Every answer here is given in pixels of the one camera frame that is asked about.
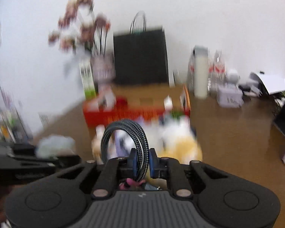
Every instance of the white bottle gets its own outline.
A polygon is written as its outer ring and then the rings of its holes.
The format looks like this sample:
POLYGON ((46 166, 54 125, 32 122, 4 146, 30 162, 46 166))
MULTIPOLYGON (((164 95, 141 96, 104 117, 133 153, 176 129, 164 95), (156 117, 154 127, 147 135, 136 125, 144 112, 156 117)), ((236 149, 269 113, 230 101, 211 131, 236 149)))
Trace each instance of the white bottle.
POLYGON ((208 49, 195 46, 194 96, 197 98, 207 98, 208 73, 208 49))
POLYGON ((170 96, 167 96, 163 101, 165 112, 163 113, 163 119, 164 123, 169 122, 170 120, 173 120, 171 116, 171 111, 173 109, 173 102, 170 96))

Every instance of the orchid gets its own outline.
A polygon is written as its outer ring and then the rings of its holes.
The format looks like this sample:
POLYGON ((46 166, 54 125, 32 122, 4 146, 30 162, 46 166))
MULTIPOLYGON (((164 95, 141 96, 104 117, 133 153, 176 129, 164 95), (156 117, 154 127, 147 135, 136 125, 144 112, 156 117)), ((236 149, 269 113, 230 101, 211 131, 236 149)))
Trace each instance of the orchid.
POLYGON ((105 54, 107 33, 111 27, 110 22, 102 14, 97 15, 95 20, 92 19, 92 21, 84 22, 79 11, 80 6, 89 6, 88 14, 94 18, 93 2, 94 0, 69 0, 64 16, 58 20, 59 31, 53 31, 49 34, 48 43, 52 45, 60 39, 59 49, 62 51, 68 52, 72 48, 73 52, 76 53, 76 48, 82 46, 90 51, 91 54, 92 52, 105 54), (81 23, 80 28, 77 27, 77 35, 62 37, 61 30, 68 29, 71 25, 76 26, 76 21, 80 21, 81 23), (105 33, 104 47, 102 47, 102 31, 105 33))

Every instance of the metal screw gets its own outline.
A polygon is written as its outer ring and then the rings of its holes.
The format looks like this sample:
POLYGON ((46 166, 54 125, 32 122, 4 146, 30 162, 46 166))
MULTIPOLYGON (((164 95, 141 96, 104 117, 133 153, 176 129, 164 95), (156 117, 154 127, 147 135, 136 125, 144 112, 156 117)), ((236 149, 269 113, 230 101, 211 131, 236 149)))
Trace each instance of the metal screw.
POLYGON ((188 189, 179 189, 176 191, 176 195, 180 196, 180 197, 188 197, 191 195, 191 191, 188 189))
POLYGON ((96 190, 94 190, 93 195, 95 197, 105 197, 108 195, 108 193, 109 192, 105 189, 96 189, 96 190))

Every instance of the white container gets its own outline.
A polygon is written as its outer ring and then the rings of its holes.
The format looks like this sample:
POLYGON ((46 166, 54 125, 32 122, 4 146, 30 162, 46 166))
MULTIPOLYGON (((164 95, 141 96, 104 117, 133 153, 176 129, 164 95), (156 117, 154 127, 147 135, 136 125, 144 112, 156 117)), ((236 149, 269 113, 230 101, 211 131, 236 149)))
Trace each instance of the white container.
POLYGON ((197 98, 207 98, 208 73, 208 49, 195 46, 194 96, 197 98))
POLYGON ((218 86, 217 101, 224 108, 239 108, 243 105, 243 92, 234 84, 218 86))

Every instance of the water bottle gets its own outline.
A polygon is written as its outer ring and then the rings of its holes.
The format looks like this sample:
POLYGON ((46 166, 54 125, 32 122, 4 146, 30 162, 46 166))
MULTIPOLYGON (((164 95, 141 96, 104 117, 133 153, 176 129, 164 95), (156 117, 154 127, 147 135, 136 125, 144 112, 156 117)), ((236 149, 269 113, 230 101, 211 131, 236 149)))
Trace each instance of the water bottle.
POLYGON ((214 65, 213 65, 213 58, 208 50, 208 67, 209 67, 209 74, 208 74, 208 92, 211 90, 211 83, 213 81, 214 75, 214 65))
POLYGON ((192 50, 192 54, 188 64, 188 75, 187 75, 187 87, 190 92, 194 91, 194 68, 195 68, 195 49, 192 50))
POLYGON ((218 86, 222 85, 226 78, 225 61, 221 51, 216 51, 213 60, 214 71, 211 75, 211 92, 217 93, 218 86))

